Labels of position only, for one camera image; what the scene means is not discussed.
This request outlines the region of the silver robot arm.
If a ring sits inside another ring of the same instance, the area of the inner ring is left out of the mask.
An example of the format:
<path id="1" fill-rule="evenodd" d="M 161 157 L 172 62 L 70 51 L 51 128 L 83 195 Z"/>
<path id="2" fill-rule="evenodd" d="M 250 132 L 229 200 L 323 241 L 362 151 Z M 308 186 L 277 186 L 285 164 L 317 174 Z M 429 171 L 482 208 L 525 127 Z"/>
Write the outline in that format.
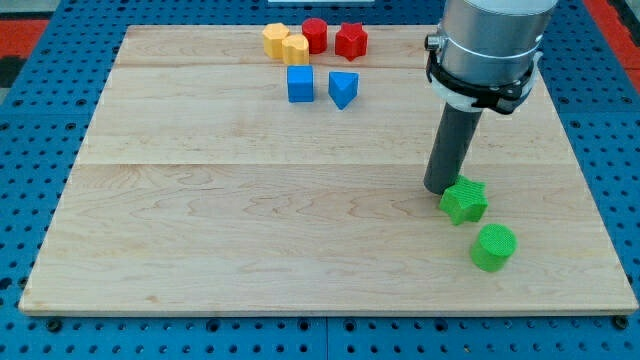
<path id="1" fill-rule="evenodd" d="M 447 0 L 426 49 L 463 82 L 512 83 L 529 69 L 556 5 L 557 0 Z"/>

